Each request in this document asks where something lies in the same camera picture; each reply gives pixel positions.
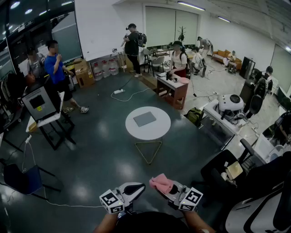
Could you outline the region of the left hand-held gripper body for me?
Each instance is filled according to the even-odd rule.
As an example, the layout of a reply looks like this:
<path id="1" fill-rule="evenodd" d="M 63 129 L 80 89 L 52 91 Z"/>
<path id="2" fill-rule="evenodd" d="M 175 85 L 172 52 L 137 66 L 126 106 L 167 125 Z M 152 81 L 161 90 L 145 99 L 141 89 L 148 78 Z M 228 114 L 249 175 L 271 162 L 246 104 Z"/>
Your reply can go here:
<path id="1" fill-rule="evenodd" d="M 109 214 L 120 213 L 132 204 L 132 195 L 125 194 L 125 188 L 134 185 L 126 182 L 115 189 L 107 190 L 99 196 L 100 202 Z"/>

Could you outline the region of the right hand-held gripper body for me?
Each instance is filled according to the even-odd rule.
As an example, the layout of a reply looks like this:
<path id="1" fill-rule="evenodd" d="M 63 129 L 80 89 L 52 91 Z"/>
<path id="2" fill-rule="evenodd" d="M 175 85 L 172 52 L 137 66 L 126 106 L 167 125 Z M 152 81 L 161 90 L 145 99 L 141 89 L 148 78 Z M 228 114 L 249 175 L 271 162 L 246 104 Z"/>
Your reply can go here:
<path id="1" fill-rule="evenodd" d="M 168 205 L 175 210 L 195 211 L 202 197 L 203 193 L 193 187 L 179 186 L 175 194 L 169 193 Z"/>

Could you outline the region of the pink cloth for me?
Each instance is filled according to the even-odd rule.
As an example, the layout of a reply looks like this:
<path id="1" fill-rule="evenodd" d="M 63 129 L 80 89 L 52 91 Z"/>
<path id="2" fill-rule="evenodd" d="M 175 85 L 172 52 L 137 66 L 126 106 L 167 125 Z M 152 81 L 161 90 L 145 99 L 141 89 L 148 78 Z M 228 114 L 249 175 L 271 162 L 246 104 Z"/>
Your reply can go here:
<path id="1" fill-rule="evenodd" d="M 168 194 L 172 190 L 174 183 L 162 173 L 157 177 L 152 177 L 149 180 L 149 185 L 153 189 L 156 189 L 164 194 Z"/>

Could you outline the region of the grey laptop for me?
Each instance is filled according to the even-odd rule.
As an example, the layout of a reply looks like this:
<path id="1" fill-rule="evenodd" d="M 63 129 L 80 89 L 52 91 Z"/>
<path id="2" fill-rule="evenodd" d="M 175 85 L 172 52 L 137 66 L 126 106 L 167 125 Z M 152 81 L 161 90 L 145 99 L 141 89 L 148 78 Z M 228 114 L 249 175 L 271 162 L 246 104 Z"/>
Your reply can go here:
<path id="1" fill-rule="evenodd" d="M 156 121 L 156 117 L 152 114 L 152 112 L 148 111 L 146 113 L 140 114 L 138 116 L 133 117 L 138 127 L 142 127 L 151 122 Z"/>

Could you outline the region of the person's left forearm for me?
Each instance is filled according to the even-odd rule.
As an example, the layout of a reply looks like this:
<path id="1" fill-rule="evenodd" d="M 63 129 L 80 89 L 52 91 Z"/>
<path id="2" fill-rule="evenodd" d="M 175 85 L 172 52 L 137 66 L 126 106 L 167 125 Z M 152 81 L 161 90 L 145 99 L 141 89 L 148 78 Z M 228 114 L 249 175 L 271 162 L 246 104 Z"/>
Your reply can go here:
<path id="1" fill-rule="evenodd" d="M 118 222 L 118 214 L 107 213 L 101 223 L 94 229 L 93 233 L 111 233 Z"/>

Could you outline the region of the person's right forearm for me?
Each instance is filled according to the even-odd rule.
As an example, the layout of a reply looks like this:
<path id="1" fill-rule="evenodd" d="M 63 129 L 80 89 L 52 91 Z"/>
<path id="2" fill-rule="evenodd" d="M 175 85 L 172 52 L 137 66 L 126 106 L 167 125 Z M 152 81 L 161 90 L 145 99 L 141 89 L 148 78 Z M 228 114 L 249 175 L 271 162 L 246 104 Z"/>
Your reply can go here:
<path id="1" fill-rule="evenodd" d="M 182 213 L 193 233 L 216 233 L 196 212 L 182 211 Z"/>

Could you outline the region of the person's black t-shirt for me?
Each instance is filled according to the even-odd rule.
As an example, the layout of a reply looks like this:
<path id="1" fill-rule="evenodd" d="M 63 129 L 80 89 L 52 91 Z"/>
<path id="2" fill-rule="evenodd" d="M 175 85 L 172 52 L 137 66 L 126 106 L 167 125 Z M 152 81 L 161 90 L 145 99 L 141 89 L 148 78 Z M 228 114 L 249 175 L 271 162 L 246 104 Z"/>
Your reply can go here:
<path id="1" fill-rule="evenodd" d="M 190 233 L 180 219 L 160 212 L 125 215 L 118 220 L 114 233 Z"/>

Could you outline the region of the gold square pad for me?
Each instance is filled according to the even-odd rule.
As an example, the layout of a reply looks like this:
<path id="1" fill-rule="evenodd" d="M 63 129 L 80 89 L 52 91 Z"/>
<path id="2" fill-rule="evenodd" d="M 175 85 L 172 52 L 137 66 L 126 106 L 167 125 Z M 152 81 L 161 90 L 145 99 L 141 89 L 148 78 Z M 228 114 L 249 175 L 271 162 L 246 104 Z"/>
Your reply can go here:
<path id="1" fill-rule="evenodd" d="M 229 177 L 230 180 L 234 180 L 240 174 L 243 173 L 243 169 L 242 169 L 240 163 L 238 161 L 236 161 L 226 168 L 226 173 L 227 173 L 227 176 Z"/>

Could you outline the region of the white round table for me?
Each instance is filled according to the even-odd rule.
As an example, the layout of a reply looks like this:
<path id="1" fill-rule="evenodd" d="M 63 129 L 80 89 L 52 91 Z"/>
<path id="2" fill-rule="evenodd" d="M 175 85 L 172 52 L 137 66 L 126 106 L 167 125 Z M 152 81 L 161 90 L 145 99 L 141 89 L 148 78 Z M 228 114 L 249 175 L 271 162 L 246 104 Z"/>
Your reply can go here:
<path id="1" fill-rule="evenodd" d="M 152 112 L 152 114 L 156 117 L 156 121 L 142 127 L 138 127 L 133 117 L 146 113 L 148 111 Z M 125 127 L 130 135 L 138 139 L 138 141 L 135 142 L 134 145 L 140 155 L 144 158 L 146 163 L 150 165 L 152 164 L 157 152 L 162 145 L 162 137 L 169 131 L 171 127 L 171 119 L 169 115 L 160 108 L 153 106 L 144 106 L 133 110 L 127 116 L 125 120 Z M 142 144 L 145 145 L 150 143 L 157 143 L 158 147 L 153 153 L 152 158 L 150 160 L 147 160 L 145 155 L 140 150 L 139 146 Z"/>

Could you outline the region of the green backpack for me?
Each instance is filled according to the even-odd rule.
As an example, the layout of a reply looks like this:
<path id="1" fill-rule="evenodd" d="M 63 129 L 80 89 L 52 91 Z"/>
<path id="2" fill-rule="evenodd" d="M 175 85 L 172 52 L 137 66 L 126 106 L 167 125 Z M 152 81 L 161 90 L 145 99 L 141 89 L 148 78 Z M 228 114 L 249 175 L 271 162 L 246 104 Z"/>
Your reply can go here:
<path id="1" fill-rule="evenodd" d="M 199 127 L 201 125 L 201 120 L 203 118 L 203 111 L 194 107 L 190 109 L 187 114 L 185 114 L 185 117 L 192 122 L 196 127 Z"/>

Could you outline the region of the white and black office chair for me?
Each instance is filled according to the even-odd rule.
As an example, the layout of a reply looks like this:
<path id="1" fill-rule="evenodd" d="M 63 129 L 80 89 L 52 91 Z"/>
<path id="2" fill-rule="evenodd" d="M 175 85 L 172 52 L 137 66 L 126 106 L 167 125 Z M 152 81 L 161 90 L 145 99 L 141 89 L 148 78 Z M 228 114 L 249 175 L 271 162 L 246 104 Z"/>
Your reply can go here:
<path id="1" fill-rule="evenodd" d="M 226 233 L 291 233 L 291 151 L 250 170 L 238 195 Z"/>

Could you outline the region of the blue folding chair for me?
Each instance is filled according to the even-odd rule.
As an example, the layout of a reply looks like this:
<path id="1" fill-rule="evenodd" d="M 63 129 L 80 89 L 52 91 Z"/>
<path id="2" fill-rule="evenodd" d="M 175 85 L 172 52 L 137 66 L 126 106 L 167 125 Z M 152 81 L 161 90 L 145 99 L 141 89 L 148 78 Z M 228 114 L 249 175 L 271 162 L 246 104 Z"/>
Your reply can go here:
<path id="1" fill-rule="evenodd" d="M 61 192 L 60 189 L 45 185 L 42 182 L 40 172 L 47 173 L 54 178 L 57 177 L 49 171 L 39 167 L 38 165 L 34 165 L 31 169 L 22 173 L 16 164 L 7 165 L 4 159 L 0 159 L 0 163 L 4 166 L 3 176 L 5 185 L 14 189 L 15 191 L 18 191 L 21 194 L 26 196 L 32 195 L 34 197 L 48 201 L 48 198 L 39 196 L 36 194 L 36 192 L 42 188 L 48 188 L 50 190 Z"/>

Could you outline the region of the wooden desk with white top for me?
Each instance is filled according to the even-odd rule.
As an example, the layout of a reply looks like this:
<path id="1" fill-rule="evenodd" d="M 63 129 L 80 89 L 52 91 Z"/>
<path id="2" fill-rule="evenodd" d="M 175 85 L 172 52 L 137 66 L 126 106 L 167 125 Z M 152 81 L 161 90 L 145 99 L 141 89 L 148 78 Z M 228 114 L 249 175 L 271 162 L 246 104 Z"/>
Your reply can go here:
<path id="1" fill-rule="evenodd" d="M 180 77 L 169 72 L 157 75 L 156 93 L 177 110 L 183 110 L 188 84 L 179 82 Z"/>

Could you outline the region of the white hard-shell backpack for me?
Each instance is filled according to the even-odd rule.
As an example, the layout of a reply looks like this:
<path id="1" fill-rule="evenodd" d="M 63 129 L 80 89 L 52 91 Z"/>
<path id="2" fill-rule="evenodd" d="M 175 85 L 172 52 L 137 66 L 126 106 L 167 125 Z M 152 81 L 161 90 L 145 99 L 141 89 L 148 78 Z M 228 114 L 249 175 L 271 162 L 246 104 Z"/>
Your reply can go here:
<path id="1" fill-rule="evenodd" d="M 226 119 L 231 124 L 236 125 L 244 118 L 243 108 L 243 99 L 236 94 L 220 95 L 218 97 L 218 112 L 221 119 Z"/>

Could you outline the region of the clear water jug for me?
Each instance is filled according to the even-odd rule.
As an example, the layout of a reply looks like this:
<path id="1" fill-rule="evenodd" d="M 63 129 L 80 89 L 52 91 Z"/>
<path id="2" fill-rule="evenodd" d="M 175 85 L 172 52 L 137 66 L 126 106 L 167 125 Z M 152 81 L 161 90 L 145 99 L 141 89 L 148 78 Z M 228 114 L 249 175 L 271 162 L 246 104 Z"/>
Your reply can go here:
<path id="1" fill-rule="evenodd" d="M 117 75 L 119 73 L 118 63 L 115 58 L 109 60 L 109 70 L 111 75 Z"/>
<path id="2" fill-rule="evenodd" d="M 94 63 L 93 71 L 94 71 L 95 81 L 100 81 L 103 78 L 103 70 L 102 70 L 101 65 L 98 62 Z"/>
<path id="3" fill-rule="evenodd" d="M 109 63 L 106 60 L 102 61 L 102 71 L 104 78 L 109 77 L 111 75 Z"/>

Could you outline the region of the grey box with black panel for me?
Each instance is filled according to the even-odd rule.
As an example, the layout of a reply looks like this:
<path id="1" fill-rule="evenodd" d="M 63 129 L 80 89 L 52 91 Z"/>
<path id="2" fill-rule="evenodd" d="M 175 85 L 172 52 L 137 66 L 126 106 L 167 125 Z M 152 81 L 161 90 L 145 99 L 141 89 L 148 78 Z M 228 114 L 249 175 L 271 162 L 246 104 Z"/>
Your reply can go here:
<path id="1" fill-rule="evenodd" d="M 58 91 L 46 85 L 35 83 L 28 87 L 21 100 L 36 122 L 60 112 L 61 98 Z"/>

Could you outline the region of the brown cardboard box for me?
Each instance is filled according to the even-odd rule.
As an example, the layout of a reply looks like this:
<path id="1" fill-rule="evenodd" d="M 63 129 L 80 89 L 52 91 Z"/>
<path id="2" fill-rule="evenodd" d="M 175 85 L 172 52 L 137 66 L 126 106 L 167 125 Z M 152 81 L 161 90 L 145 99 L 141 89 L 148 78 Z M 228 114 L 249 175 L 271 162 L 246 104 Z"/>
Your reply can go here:
<path id="1" fill-rule="evenodd" d="M 85 88 L 95 83 L 94 75 L 90 63 L 82 59 L 79 63 L 74 64 L 75 75 L 80 88 Z"/>

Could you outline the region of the grey chair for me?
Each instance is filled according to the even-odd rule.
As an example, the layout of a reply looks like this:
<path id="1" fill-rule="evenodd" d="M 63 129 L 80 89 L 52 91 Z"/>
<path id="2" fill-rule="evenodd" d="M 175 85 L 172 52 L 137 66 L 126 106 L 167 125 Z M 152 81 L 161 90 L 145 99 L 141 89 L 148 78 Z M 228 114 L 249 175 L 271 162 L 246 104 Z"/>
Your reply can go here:
<path id="1" fill-rule="evenodd" d="M 164 56 L 154 57 L 154 59 L 150 60 L 150 68 L 152 70 L 153 76 L 155 76 L 154 69 L 156 68 L 159 71 L 159 67 L 162 66 L 162 72 L 164 72 Z"/>

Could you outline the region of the orange sofa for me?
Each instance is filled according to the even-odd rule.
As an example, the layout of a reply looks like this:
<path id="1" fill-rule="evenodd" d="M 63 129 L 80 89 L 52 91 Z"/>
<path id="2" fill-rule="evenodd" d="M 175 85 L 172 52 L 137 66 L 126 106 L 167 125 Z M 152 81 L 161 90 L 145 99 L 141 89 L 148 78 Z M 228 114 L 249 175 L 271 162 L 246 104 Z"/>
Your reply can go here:
<path id="1" fill-rule="evenodd" d="M 223 58 L 226 57 L 229 53 L 231 53 L 231 51 L 225 50 L 225 51 L 214 51 L 212 54 L 212 59 L 219 61 L 223 64 Z M 242 66 L 242 61 L 238 58 L 236 58 L 235 62 L 230 62 L 228 66 L 233 66 L 234 68 L 236 68 L 237 70 L 241 69 Z"/>

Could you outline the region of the black upright panel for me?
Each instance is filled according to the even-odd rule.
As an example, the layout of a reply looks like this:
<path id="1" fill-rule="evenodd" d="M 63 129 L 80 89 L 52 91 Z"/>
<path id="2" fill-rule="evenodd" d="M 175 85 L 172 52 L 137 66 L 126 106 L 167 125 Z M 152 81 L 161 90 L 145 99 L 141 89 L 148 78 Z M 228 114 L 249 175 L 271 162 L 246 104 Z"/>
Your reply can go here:
<path id="1" fill-rule="evenodd" d="M 248 79 L 251 75 L 251 72 L 255 66 L 255 62 L 253 61 L 253 58 L 244 57 L 243 63 L 240 69 L 240 76 L 244 79 Z"/>

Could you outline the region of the white desk with black frame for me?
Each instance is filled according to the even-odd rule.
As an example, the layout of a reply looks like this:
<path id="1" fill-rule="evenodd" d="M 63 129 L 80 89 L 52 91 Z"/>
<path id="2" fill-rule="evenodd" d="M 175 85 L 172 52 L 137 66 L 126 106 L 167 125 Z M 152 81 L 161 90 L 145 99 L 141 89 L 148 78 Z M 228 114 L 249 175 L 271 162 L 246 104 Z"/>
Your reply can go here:
<path id="1" fill-rule="evenodd" d="M 218 109 L 218 100 L 213 100 L 203 106 L 204 116 L 200 129 L 205 128 L 212 138 L 221 145 L 221 151 L 223 151 L 232 139 L 239 135 L 246 122 L 240 119 L 237 124 L 232 124 L 226 119 L 222 120 L 216 109 Z"/>

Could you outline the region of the black frame side table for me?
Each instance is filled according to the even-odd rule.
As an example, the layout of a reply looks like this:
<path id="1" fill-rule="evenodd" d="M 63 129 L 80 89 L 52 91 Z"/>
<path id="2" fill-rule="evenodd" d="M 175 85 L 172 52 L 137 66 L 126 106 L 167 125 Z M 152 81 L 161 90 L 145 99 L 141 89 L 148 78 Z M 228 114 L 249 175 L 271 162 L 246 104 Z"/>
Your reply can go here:
<path id="1" fill-rule="evenodd" d="M 60 95 L 60 112 L 59 113 L 55 113 L 54 115 L 52 115 L 51 117 L 48 117 L 44 120 L 39 120 L 36 124 L 36 128 L 39 129 L 41 131 L 41 133 L 43 134 L 43 136 L 45 137 L 45 139 L 47 140 L 47 142 L 49 143 L 49 145 L 52 147 L 52 149 L 54 149 L 55 151 L 58 149 L 58 147 L 61 145 L 61 143 L 65 140 L 65 138 L 70 141 L 73 144 L 76 144 L 76 142 L 73 140 L 73 138 L 71 137 L 71 132 L 74 129 L 75 125 L 72 122 L 72 120 L 69 118 L 69 116 L 63 112 L 62 110 L 62 106 L 63 106 L 63 102 L 64 102 L 64 96 L 65 93 L 61 92 L 59 93 Z M 70 127 L 68 128 L 68 130 L 66 130 L 62 124 L 59 122 L 59 119 L 61 118 L 61 116 L 64 117 L 64 119 L 67 121 L 67 123 L 69 123 Z M 56 130 L 56 128 L 53 126 L 53 122 L 55 122 L 60 129 L 62 130 L 62 133 L 58 132 Z M 54 144 L 53 141 L 50 139 L 49 134 L 44 130 L 44 126 L 45 125 L 50 125 L 51 128 L 53 129 L 53 131 L 60 137 L 59 141 Z"/>

